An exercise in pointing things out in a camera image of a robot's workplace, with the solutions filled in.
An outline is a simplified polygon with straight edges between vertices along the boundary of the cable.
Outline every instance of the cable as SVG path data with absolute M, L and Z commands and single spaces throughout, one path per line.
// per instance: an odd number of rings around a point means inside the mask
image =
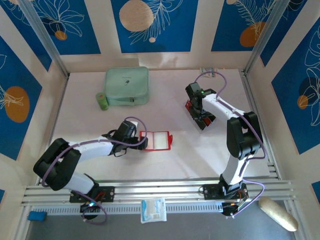
M 266 148 L 265 148 L 265 146 L 264 146 L 264 143 L 262 142 L 261 138 L 259 137 L 259 135 L 258 135 L 258 133 L 256 132 L 256 130 L 254 129 L 254 127 L 250 124 L 250 122 L 249 122 L 243 115 L 241 115 L 239 112 L 237 112 L 234 108 L 230 107 L 228 104 L 224 103 L 223 101 L 221 101 L 221 100 L 219 99 L 220 93 L 221 93 L 221 92 L 226 88 L 226 86 L 227 86 L 227 79 L 226 79 L 226 77 L 225 77 L 223 74 L 221 74 L 221 73 L 219 73 L 219 72 L 217 72 L 217 71 L 206 71 L 206 72 L 200 74 L 200 75 L 195 79 L 194 82 L 198 81 L 198 79 L 199 79 L 201 76 L 203 76 L 203 75 L 205 75 L 205 74 L 209 74 L 209 73 L 218 74 L 218 75 L 220 75 L 220 76 L 224 79 L 224 86 L 217 92 L 217 94 L 216 94 L 216 100 L 217 100 L 219 103 L 221 103 L 223 106 L 225 106 L 227 109 L 231 110 L 234 114 L 236 114 L 237 116 L 239 116 L 239 117 L 245 122 L 245 124 L 247 124 L 247 126 L 250 128 L 250 130 L 252 131 L 252 133 L 253 133 L 253 135 L 255 136 L 255 138 L 258 140 L 258 142 L 259 142 L 259 144 L 260 144 L 260 146 L 261 146 L 261 148 L 262 148 L 262 150 L 263 150 L 263 156 L 248 158 L 248 159 L 245 160 L 245 161 L 246 161 L 245 164 L 248 164 L 248 161 L 253 160 L 253 159 L 265 159 L 265 158 L 267 158 L 267 157 L 268 157 L 268 153 L 267 153 L 267 150 L 266 150 Z M 244 169 L 245 169 L 245 167 L 240 170 L 239 176 L 242 175 Z M 246 180 L 246 179 L 244 179 L 244 178 L 243 178 L 242 180 L 243 180 L 244 182 L 246 182 L 246 183 L 251 183 L 251 184 L 260 185 L 260 186 L 262 186 L 262 190 L 259 192 L 259 194 L 258 194 L 257 196 L 255 196 L 255 197 L 252 199 L 252 201 L 251 201 L 250 203 L 248 203 L 248 204 L 245 205 L 242 209 L 240 209 L 240 210 L 237 211 L 235 214 L 233 214 L 233 215 L 232 215 L 232 218 L 234 218 L 236 215 L 238 215 L 239 213 L 241 213 L 244 209 L 246 209 L 247 207 L 249 207 L 249 206 L 250 206 L 257 198 L 259 198 L 259 197 L 262 195 L 262 193 L 265 191 L 265 185 L 264 185 L 263 183 L 256 182 L 256 181 L 249 181 L 249 180 Z
M 112 139 L 100 139 L 100 140 L 89 140 L 89 141 L 83 141 L 83 142 L 80 142 L 80 143 L 76 143 L 76 144 L 73 144 L 69 147 L 67 147 L 65 150 L 63 150 L 56 158 L 55 160 L 51 163 L 51 165 L 49 166 L 49 168 L 47 169 L 47 171 L 45 172 L 45 174 L 43 175 L 43 178 L 42 178 L 42 182 L 41 182 L 41 185 L 45 188 L 49 187 L 48 185 L 46 185 L 46 179 L 49 175 L 49 173 L 51 172 L 52 168 L 55 166 L 55 164 L 58 162 L 58 160 L 65 154 L 67 153 L 68 151 L 70 151 L 71 149 L 73 148 L 76 148 L 76 147 L 80 147 L 82 145 L 87 145 L 87 144 L 94 144 L 94 143 L 116 143 L 116 144 L 122 144 L 122 145 L 125 145 L 125 146 L 128 146 L 128 147 L 135 147 L 135 146 L 139 146 L 140 144 L 142 144 L 146 139 L 147 139 L 147 127 L 145 125 L 145 123 L 140 120 L 139 118 L 137 117 L 134 117 L 134 116 L 128 116 L 126 117 L 124 120 L 127 120 L 127 119 L 135 119 L 135 120 L 138 120 L 139 122 L 142 123 L 143 127 L 144 127 L 144 131 L 145 131 L 145 136 L 144 138 L 142 139 L 142 141 L 138 142 L 138 143 L 135 143 L 135 144 L 130 144 L 130 143 L 125 143 L 125 142 L 121 142 L 121 141 L 117 141 L 117 140 L 112 140 Z M 105 209 L 99 204 L 97 203 L 95 200 L 93 200 L 92 198 L 90 198 L 89 196 L 86 196 L 85 194 L 81 193 L 81 192 L 78 192 L 78 191 L 75 191 L 77 194 L 87 198 L 88 200 L 94 202 L 99 208 L 101 208 L 101 210 L 105 213 L 105 220 L 101 223 L 99 222 L 93 222 L 93 221 L 85 221 L 86 223 L 90 223 L 90 224 L 96 224 L 96 225 L 99 225 L 99 224 L 103 224 L 107 221 L 107 212 L 105 211 Z

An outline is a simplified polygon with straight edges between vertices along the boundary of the gray floor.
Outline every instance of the gray floor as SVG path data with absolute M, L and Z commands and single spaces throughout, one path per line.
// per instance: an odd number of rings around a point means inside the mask
M 225 219 L 221 213 L 168 214 L 167 222 L 140 223 L 140 215 L 109 215 L 105 225 L 80 216 L 48 216 L 32 222 L 26 240 L 294 240 L 258 203 Z

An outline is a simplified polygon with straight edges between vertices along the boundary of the green pouch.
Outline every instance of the green pouch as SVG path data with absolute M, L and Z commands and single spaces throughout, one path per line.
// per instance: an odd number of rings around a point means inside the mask
M 110 68 L 104 92 L 109 105 L 142 105 L 149 101 L 149 70 L 144 66 Z

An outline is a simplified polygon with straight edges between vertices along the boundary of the white floor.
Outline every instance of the white floor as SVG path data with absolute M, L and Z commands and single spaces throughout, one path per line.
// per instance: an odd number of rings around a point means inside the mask
M 219 70 L 228 79 L 221 97 L 236 108 L 249 112 L 249 103 L 237 69 Z M 150 100 L 139 106 L 110 106 L 102 111 L 95 95 L 104 90 L 104 72 L 71 73 L 53 139 L 81 142 L 117 129 L 125 117 L 142 119 L 148 131 L 170 131 L 169 151 L 128 149 L 121 157 L 107 156 L 78 164 L 76 171 L 96 180 L 183 179 L 218 177 L 226 168 L 229 152 L 226 127 L 216 120 L 199 133 L 185 109 L 185 88 L 199 70 L 153 70 L 149 73 Z M 223 79 L 203 77 L 203 89 L 218 91 Z M 246 177 L 268 176 L 267 160 L 253 160 Z

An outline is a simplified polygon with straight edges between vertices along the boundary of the small green bottle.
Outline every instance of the small green bottle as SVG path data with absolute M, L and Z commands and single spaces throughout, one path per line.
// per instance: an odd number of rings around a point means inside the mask
M 105 111 L 109 108 L 108 102 L 107 102 L 107 98 L 106 98 L 106 94 L 104 92 L 99 92 L 95 95 L 95 99 L 98 102 L 101 110 Z

